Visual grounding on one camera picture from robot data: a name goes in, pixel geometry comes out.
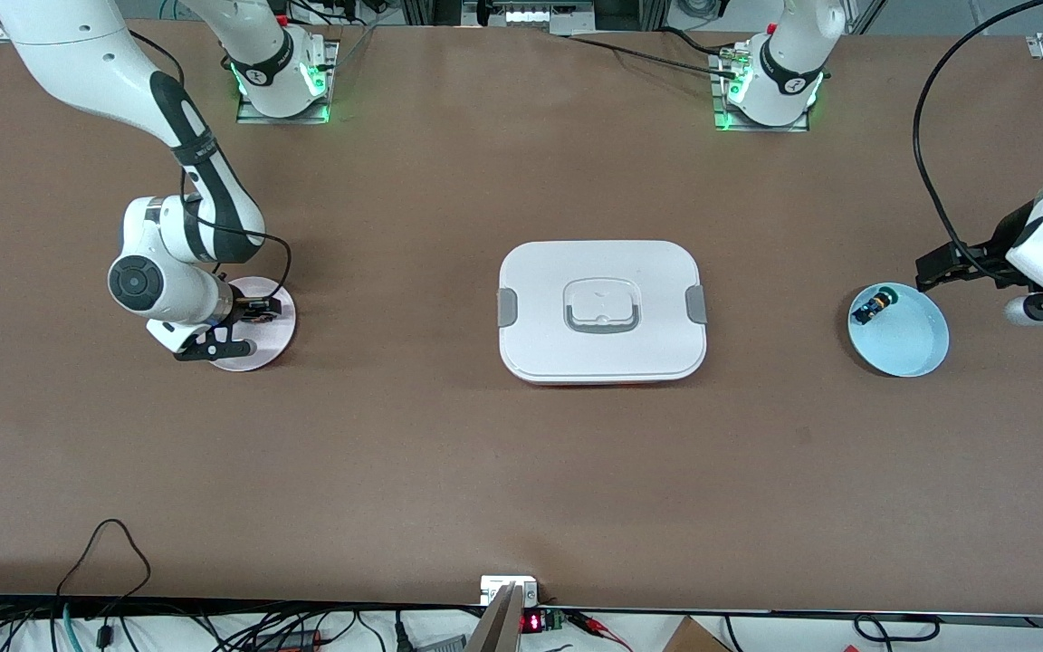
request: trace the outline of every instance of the electrical wire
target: electrical wire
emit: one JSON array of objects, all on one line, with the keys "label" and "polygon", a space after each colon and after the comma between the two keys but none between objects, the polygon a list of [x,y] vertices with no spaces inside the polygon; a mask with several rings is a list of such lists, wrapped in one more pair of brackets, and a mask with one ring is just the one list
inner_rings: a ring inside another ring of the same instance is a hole
[{"label": "electrical wire", "polygon": [[[357,614],[356,611],[353,611],[353,620],[348,621],[348,624],[346,626],[344,626],[344,628],[342,630],[340,630],[339,634],[330,636],[330,639],[328,639],[328,641],[330,643],[333,643],[334,641],[339,639],[342,635],[344,635],[345,632],[347,632],[348,630],[350,630],[350,628],[353,628],[353,626],[355,626],[355,624],[357,624],[357,615],[360,615],[360,614]],[[319,619],[321,621],[323,621],[326,617],[328,617],[328,614],[323,614]],[[316,623],[316,628],[319,630],[319,622]]]},{"label": "electrical wire", "polygon": [[920,178],[923,180],[923,188],[928,191],[928,197],[931,198],[932,207],[936,207],[937,215],[940,217],[940,223],[943,224],[944,231],[948,232],[948,239],[951,240],[952,246],[956,247],[956,251],[960,251],[960,255],[964,257],[965,260],[968,260],[968,263],[971,264],[972,267],[976,268],[977,271],[984,273],[988,277],[992,277],[994,281],[1008,285],[1013,285],[1013,282],[1009,280],[1009,277],[999,275],[997,272],[989,271],[984,264],[980,264],[980,261],[977,261],[976,258],[972,256],[972,251],[968,248],[968,244],[965,244],[964,241],[960,239],[960,236],[956,234],[956,227],[952,226],[951,219],[948,218],[948,212],[944,210],[944,202],[940,201],[940,195],[937,193],[936,186],[931,185],[931,177],[928,176],[928,170],[923,165],[923,153],[920,152],[920,117],[923,116],[923,103],[928,98],[928,92],[931,91],[932,82],[936,82],[941,69],[944,68],[944,64],[947,64],[949,58],[952,58],[952,54],[955,54],[956,50],[960,50],[965,43],[972,41],[972,38],[976,37],[976,34],[989,29],[990,26],[1005,20],[1008,17],[1017,16],[1017,14],[1021,11],[1039,7],[1042,4],[1043,0],[1029,0],[1027,3],[1017,4],[1015,7],[1000,11],[997,16],[990,17],[989,20],[974,26],[974,28],[972,28],[972,30],[968,33],[965,33],[960,41],[953,43],[952,47],[944,53],[944,56],[940,58],[940,62],[937,63],[936,67],[932,67],[931,73],[928,74],[927,81],[923,82],[923,90],[920,91],[920,99],[916,101],[916,114],[912,116],[912,152],[916,154],[916,169],[920,172]]},{"label": "electrical wire", "polygon": [[661,28],[658,28],[658,31],[674,33],[675,37],[681,38],[682,41],[686,43],[686,45],[690,46],[690,48],[699,50],[703,54],[713,54],[718,56],[720,52],[724,50],[724,48],[731,48],[733,45],[735,45],[735,42],[731,41],[730,43],[724,43],[723,45],[715,45],[713,46],[713,48],[707,48],[706,45],[701,45],[701,43],[699,43],[698,41],[693,40],[689,33],[684,32],[682,29],[676,29],[674,28],[674,26],[665,24],[662,25]]},{"label": "electrical wire", "polygon": [[[888,630],[882,626],[882,623],[878,621],[872,614],[856,614],[855,620],[852,620],[852,627],[855,628],[855,633],[860,635],[865,641],[871,641],[872,643],[882,643],[888,652],[895,652],[891,648],[893,643],[927,643],[940,635],[940,620],[928,621],[931,624],[931,631],[924,635],[888,635]],[[864,631],[860,627],[860,623],[872,623],[876,626],[877,630],[880,631],[879,635],[871,635]]]},{"label": "electrical wire", "polygon": [[[302,607],[300,603],[287,603],[285,604],[287,608],[282,607],[278,611],[268,611],[262,615],[260,622],[256,626],[248,626],[243,628],[243,630],[235,632],[235,634],[227,636],[227,642],[231,642],[231,647],[234,649],[243,649],[244,651],[250,651],[250,649],[257,649],[260,647],[262,642],[258,641],[258,637],[262,634],[265,628],[277,626],[278,624],[285,622],[285,620],[293,618],[293,615],[298,614]],[[212,652],[217,652],[219,647],[212,649]]]},{"label": "electrical wire", "polygon": [[[185,197],[185,183],[187,180],[188,173],[186,170],[179,169],[179,202],[181,206],[187,206]],[[265,299],[270,299],[276,296],[276,292],[281,292],[281,288],[285,286],[287,280],[289,280],[289,271],[292,271],[292,244],[289,241],[281,238],[278,236],[273,236],[272,234],[262,234],[260,231],[248,231],[247,228],[237,228],[235,226],[223,226],[222,223],[209,222],[209,220],[195,216],[195,221],[202,223],[203,226],[210,226],[216,231],[222,231],[224,234],[236,234],[238,236],[248,236],[250,238],[260,238],[262,240],[271,240],[273,243],[281,244],[285,247],[285,271],[281,273],[281,280],[276,282],[276,286],[272,288],[272,292],[268,292],[264,295]],[[216,268],[212,269],[212,273],[219,271],[219,264],[216,264]]]},{"label": "electrical wire", "polygon": [[127,645],[131,647],[132,652],[140,652],[140,647],[136,645],[136,639],[131,636],[131,630],[127,628],[127,617],[120,612],[120,627],[123,628],[123,635],[127,637]]},{"label": "electrical wire", "polygon": [[79,566],[82,566],[83,560],[87,559],[87,555],[91,553],[92,549],[95,547],[95,539],[99,536],[100,532],[103,532],[103,528],[111,524],[120,526],[120,529],[123,530],[123,535],[127,537],[127,545],[131,547],[136,556],[140,557],[140,561],[144,565],[144,579],[142,579],[140,583],[137,583],[131,590],[128,590],[120,598],[115,599],[112,604],[108,604],[108,606],[105,607],[105,610],[112,609],[115,604],[119,604],[124,599],[131,597],[132,594],[136,594],[137,590],[140,590],[142,587],[147,585],[150,579],[152,579],[152,564],[150,564],[150,561],[147,560],[147,556],[140,549],[140,546],[136,545],[136,539],[131,536],[131,530],[127,529],[127,524],[124,524],[123,521],[120,521],[119,518],[104,518],[100,521],[99,524],[95,526],[95,530],[92,532],[91,538],[87,540],[87,547],[83,548],[83,552],[79,555],[79,559],[75,561],[75,564],[71,566],[70,571],[67,571],[66,575],[63,575],[63,579],[58,581],[58,585],[54,588],[54,600],[51,604],[49,618],[47,618],[50,623],[51,631],[51,652],[58,652],[58,644],[54,638],[54,611],[58,607],[58,600],[63,598],[63,586],[66,586],[67,581],[71,580],[71,577],[78,572]]},{"label": "electrical wire", "polygon": [[166,49],[163,49],[162,46],[159,45],[159,43],[155,43],[154,41],[150,40],[150,38],[146,38],[144,37],[144,34],[136,30],[127,30],[127,31],[131,32],[131,37],[136,38],[136,40],[146,43],[146,45],[148,45],[150,49],[156,50],[156,52],[169,58],[171,65],[175,67],[176,81],[179,82],[179,86],[185,86],[185,81],[183,81],[183,66],[179,65],[179,58],[175,58],[174,55],[171,54],[171,52],[168,52]]},{"label": "electrical wire", "polygon": [[354,611],[354,614],[357,615],[357,622],[360,623],[361,627],[365,628],[368,631],[373,632],[373,635],[377,636],[377,642],[381,644],[381,652],[388,652],[388,650],[385,649],[385,638],[384,636],[381,635],[381,632],[378,632],[373,628],[369,627],[368,623],[365,623],[365,620],[360,618],[360,611]]},{"label": "electrical wire", "polygon": [[66,603],[63,604],[63,628],[67,630],[67,638],[71,641],[71,648],[75,652],[83,652],[82,645],[79,645],[79,637],[75,635],[75,630],[71,627],[71,606]]},{"label": "electrical wire", "polygon": [[737,637],[735,636],[735,626],[732,626],[731,618],[728,614],[724,614],[724,623],[727,623],[727,636],[731,639],[731,645],[735,648],[735,652],[743,652],[743,648],[737,644]]},{"label": "electrical wire", "polygon": [[693,64],[684,64],[683,62],[671,61],[671,58],[656,57],[654,54],[648,54],[646,52],[638,52],[637,50],[630,50],[628,48],[622,48],[620,45],[610,45],[609,43],[603,43],[601,41],[590,41],[588,38],[576,38],[566,37],[566,40],[573,41],[575,43],[585,43],[585,45],[595,45],[597,48],[605,48],[608,50],[613,50],[614,52],[621,52],[624,54],[630,54],[632,57],[646,58],[649,62],[655,62],[657,64],[662,64],[663,66],[674,66],[677,69],[690,70],[696,72],[701,72],[703,74],[713,74],[717,77],[722,77],[725,79],[735,78],[735,73],[730,71],[720,71],[710,69],[710,67],[696,66]]},{"label": "electrical wire", "polygon": [[286,626],[278,628],[277,631],[271,632],[271,634],[266,636],[266,638],[264,638],[263,641],[259,639],[254,641],[253,648],[267,649],[269,647],[272,647],[272,645],[278,648],[284,647],[285,642],[289,639],[289,636],[294,634],[294,632],[297,631],[297,628],[304,627],[304,623],[306,623],[308,619],[314,618],[315,614],[316,612],[307,612],[307,614],[297,615],[297,620],[294,620],[291,623],[286,624]]},{"label": "electrical wire", "polygon": [[613,634],[613,632],[607,631],[605,632],[605,634],[601,636],[603,636],[603,638],[605,638],[606,641],[613,641],[614,643],[620,644],[623,648],[626,648],[626,652],[634,652],[633,648],[630,648],[625,641],[620,638],[620,636],[617,636],[616,634]]},{"label": "electrical wire", "polygon": [[3,648],[0,649],[0,652],[10,652],[10,645],[14,642],[14,636],[16,636],[16,634],[18,634],[18,631],[22,630],[22,628],[26,624],[26,621],[28,621],[29,619],[34,618],[34,614],[37,613],[37,611],[38,611],[38,607],[34,607],[26,615],[24,615],[24,618],[22,618],[21,621],[18,621],[18,627],[14,627],[14,626],[10,627],[10,630],[9,630],[9,632],[7,634],[7,641],[5,641],[5,643],[3,644]]}]

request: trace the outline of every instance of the red digital display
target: red digital display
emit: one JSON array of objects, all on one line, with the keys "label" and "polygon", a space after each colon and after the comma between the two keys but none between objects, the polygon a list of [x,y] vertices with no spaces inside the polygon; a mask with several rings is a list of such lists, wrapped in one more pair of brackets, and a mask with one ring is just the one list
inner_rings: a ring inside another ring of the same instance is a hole
[{"label": "red digital display", "polygon": [[538,632],[545,631],[545,623],[543,622],[541,609],[527,609],[524,614],[522,614],[522,634],[538,634]]}]

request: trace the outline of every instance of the light blue bowl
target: light blue bowl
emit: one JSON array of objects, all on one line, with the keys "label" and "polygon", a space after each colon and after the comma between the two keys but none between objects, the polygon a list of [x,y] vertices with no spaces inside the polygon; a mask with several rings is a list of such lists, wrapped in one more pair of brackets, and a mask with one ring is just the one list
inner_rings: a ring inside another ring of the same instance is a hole
[{"label": "light blue bowl", "polygon": [[[880,288],[896,290],[897,300],[860,323],[852,317]],[[948,355],[948,322],[931,299],[903,284],[870,285],[847,310],[847,335],[868,364],[886,375],[915,379],[935,371]]]}]

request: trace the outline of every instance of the black connector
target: black connector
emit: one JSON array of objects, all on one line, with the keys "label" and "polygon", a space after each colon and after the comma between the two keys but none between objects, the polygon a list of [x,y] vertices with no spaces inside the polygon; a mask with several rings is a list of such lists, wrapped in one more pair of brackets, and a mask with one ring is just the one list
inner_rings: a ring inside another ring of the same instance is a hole
[{"label": "black connector", "polygon": [[402,623],[402,612],[396,612],[396,652],[413,652],[413,642],[409,639],[409,633],[405,631],[405,623]]},{"label": "black connector", "polygon": [[99,631],[95,632],[95,648],[106,649],[112,641],[115,641],[115,630],[112,626],[100,627]]},{"label": "black connector", "polygon": [[261,632],[252,641],[252,652],[316,652],[324,643],[318,630]]},{"label": "black connector", "polygon": [[589,635],[597,635],[598,638],[605,638],[605,636],[600,634],[596,628],[590,627],[590,618],[587,618],[587,615],[583,614],[582,611],[562,610],[562,614],[566,615],[566,622],[571,623],[572,626],[579,628]]}]

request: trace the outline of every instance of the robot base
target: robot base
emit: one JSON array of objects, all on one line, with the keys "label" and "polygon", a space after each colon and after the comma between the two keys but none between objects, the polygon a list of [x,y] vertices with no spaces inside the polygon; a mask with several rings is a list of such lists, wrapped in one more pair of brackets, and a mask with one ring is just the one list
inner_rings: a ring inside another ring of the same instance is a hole
[{"label": "robot base", "polygon": [[[264,296],[276,288],[276,281],[269,277],[245,276],[228,281],[244,296]],[[233,327],[232,333],[237,340],[251,340],[257,345],[257,352],[243,358],[224,358],[213,360],[212,364],[224,371],[252,371],[261,368],[285,352],[292,341],[292,335],[297,330],[297,306],[292,301],[292,294],[285,288],[278,289],[276,298],[281,299],[281,315],[272,321],[252,323],[240,321]]]},{"label": "robot base", "polygon": [[[736,52],[743,52],[746,49],[748,49],[746,42],[735,44]],[[725,58],[720,57],[720,55],[708,54],[707,66],[711,70],[729,70],[741,74],[745,63],[739,61],[739,58],[727,62]],[[720,131],[780,131],[789,134],[807,131],[807,111],[804,111],[803,115],[794,123],[783,125],[782,127],[768,127],[766,124],[758,124],[754,120],[749,119],[743,113],[742,108],[735,106],[735,104],[731,104],[727,100],[727,95],[733,92],[732,87],[735,83],[735,79],[725,79],[713,73],[710,75],[710,95],[715,101],[715,125]]]}]

